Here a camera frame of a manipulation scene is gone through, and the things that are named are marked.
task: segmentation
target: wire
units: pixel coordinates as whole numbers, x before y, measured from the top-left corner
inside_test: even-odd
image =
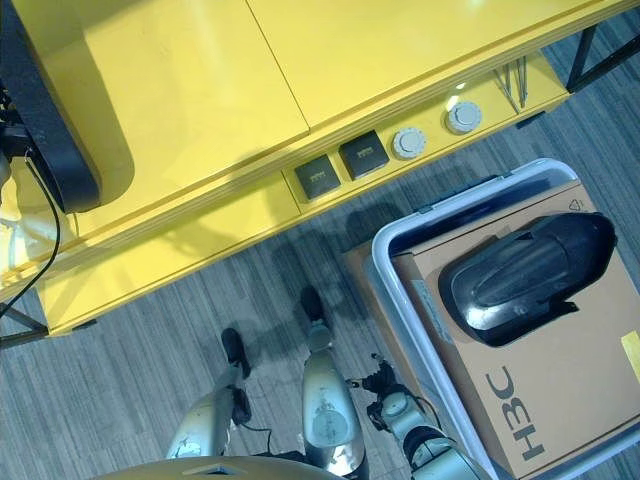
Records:
[[[38,185],[42,189],[42,192],[44,193],[44,196],[47,197],[47,202],[49,202],[49,207],[51,207],[51,212],[53,213],[53,218],[54,218],[54,220],[56,222],[56,243],[53,245],[53,251],[51,252],[51,257],[49,257],[49,261],[46,263],[46,265],[44,267],[42,267],[42,270],[40,270],[29,281],[29,283],[27,283],[22,288],[22,290],[20,290],[16,294],[15,297],[13,297],[8,303],[6,303],[4,305],[2,310],[0,310],[0,318],[2,318],[4,316],[4,314],[9,311],[9,309],[13,306],[13,304],[16,303],[27,292],[27,290],[29,290],[31,287],[33,287],[33,285],[38,280],[40,280],[40,277],[42,277],[42,275],[44,275],[45,272],[49,269],[49,267],[53,264],[53,261],[56,259],[56,256],[58,255],[58,250],[60,249],[60,236],[61,235],[60,235],[60,218],[58,217],[58,211],[56,210],[55,204],[53,203],[53,199],[49,195],[49,192],[45,188],[44,184],[42,183],[42,180],[40,180],[40,177],[38,176],[38,174],[36,173],[35,169],[31,165],[31,162],[29,162],[25,158],[25,163],[27,164],[27,168],[31,172],[31,175],[33,175],[33,178],[35,178],[36,182],[38,182]]]
[[[273,429],[250,427],[246,423],[241,423],[240,426],[246,428],[247,430],[251,430],[252,432],[269,432],[269,435],[267,435],[267,453],[269,455],[273,455],[273,453],[271,453],[271,433],[273,433]]]
[[[431,410],[431,413],[433,413],[433,416],[436,418],[436,423],[438,424],[438,428],[440,430],[442,430],[442,424],[440,423],[440,418],[438,417],[438,414],[436,413],[436,409],[433,408],[433,405],[431,404],[431,402],[429,400],[427,400],[426,398],[416,397],[415,395],[413,396],[413,399],[416,402],[418,402],[418,400],[419,400],[419,401],[425,403],[429,407],[429,409]]]

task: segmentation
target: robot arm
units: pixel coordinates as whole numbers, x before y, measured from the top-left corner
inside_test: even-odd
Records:
[[[392,433],[411,466],[415,480],[490,480],[456,442],[440,429],[435,412],[427,412],[417,398],[396,381],[391,366],[378,355],[378,371],[352,386],[375,393],[367,415],[378,430]]]

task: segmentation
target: metal rod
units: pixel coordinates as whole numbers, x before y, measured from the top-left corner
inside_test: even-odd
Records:
[[[511,71],[508,63],[504,66],[504,83],[507,88],[507,92],[511,95]]]
[[[0,303],[0,309],[4,309],[5,308],[5,304],[4,303]],[[24,313],[20,312],[19,310],[16,310],[15,308],[11,307],[9,308],[6,312],[5,315],[9,318],[11,318],[13,321],[19,323],[20,325],[30,328],[34,331],[47,331],[47,327],[45,325],[43,325],[42,323],[38,322],[37,320],[34,320],[33,318],[31,318],[28,315],[25,315]]]
[[[602,60],[597,65],[593,66],[589,71],[583,73],[576,79],[574,79],[571,85],[567,86],[567,90],[571,93],[577,92],[587,85],[589,85],[594,80],[597,80],[605,73],[613,70],[615,67],[620,65],[629,57],[635,55],[640,52],[640,35],[636,36],[630,42],[627,42],[618,50],[613,52],[607,58]]]
[[[576,56],[573,59],[571,73],[569,74],[569,80],[567,80],[567,90],[569,90],[570,92],[573,91],[573,86],[582,75],[582,71],[584,70],[584,63],[587,60],[587,55],[589,54],[589,49],[591,48],[591,42],[593,41],[593,36],[596,33],[596,27],[597,24],[592,25],[589,28],[585,28],[582,31],[582,35],[580,36],[580,44],[578,45]]]
[[[518,105],[516,105],[515,100],[513,99],[511,94],[508,92],[507,86],[504,84],[504,82],[502,81],[502,78],[500,77],[500,72],[498,72],[498,70],[494,70],[493,73],[496,75],[498,79],[498,83],[500,84],[500,88],[502,89],[502,92],[505,94],[505,96],[509,100],[509,103],[511,104],[513,109],[516,111],[516,113],[520,113],[520,110],[518,110]]]
[[[5,348],[17,347],[24,345],[25,343],[40,340],[48,335],[46,330],[44,331],[29,331],[22,333],[15,333],[13,335],[5,335],[0,337],[0,350]]]
[[[527,87],[527,56],[522,57],[522,100],[520,104],[524,108],[529,96],[529,88]]]

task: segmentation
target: metal frame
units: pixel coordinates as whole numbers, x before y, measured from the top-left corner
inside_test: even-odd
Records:
[[[0,309],[4,309],[5,306],[5,303],[0,303]],[[12,319],[22,326],[27,327],[28,330],[25,332],[14,333],[12,335],[0,336],[0,350],[40,340],[41,338],[49,335],[49,329],[46,325],[43,325],[15,308],[9,307],[4,316]]]
[[[591,43],[593,42],[593,37],[596,33],[596,27],[597,24],[582,31],[580,44],[578,45],[578,50],[576,51],[576,56],[573,60],[573,67],[571,68],[569,80],[566,85],[569,93],[575,93],[582,90],[594,80],[597,80],[628,58],[640,52],[640,35],[637,35],[607,58],[594,65],[587,72],[583,72],[584,64],[587,60],[587,55],[589,54]]]

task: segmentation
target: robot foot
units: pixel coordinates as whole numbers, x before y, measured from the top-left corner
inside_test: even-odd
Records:
[[[227,353],[227,361],[232,365],[240,365],[242,378],[247,378],[251,373],[251,366],[240,334],[233,328],[226,328],[222,332],[221,339],[224,351]]]

